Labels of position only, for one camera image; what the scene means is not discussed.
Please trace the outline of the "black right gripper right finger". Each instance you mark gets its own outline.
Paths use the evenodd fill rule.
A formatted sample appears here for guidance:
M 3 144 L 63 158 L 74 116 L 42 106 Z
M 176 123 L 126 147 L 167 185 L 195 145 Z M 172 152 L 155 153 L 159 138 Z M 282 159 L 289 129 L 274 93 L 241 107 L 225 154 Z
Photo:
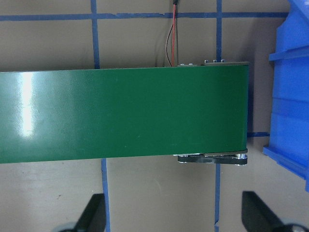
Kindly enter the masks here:
M 248 232 L 279 232 L 284 223 L 254 191 L 243 191 L 241 221 Z

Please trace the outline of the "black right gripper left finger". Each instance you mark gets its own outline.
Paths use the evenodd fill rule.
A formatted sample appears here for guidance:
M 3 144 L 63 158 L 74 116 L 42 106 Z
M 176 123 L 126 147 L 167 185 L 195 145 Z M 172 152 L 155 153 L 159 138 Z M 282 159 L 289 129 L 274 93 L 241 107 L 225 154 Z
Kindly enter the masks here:
M 74 232 L 103 232 L 106 227 L 105 196 L 103 193 L 92 195 L 86 208 L 75 224 Z

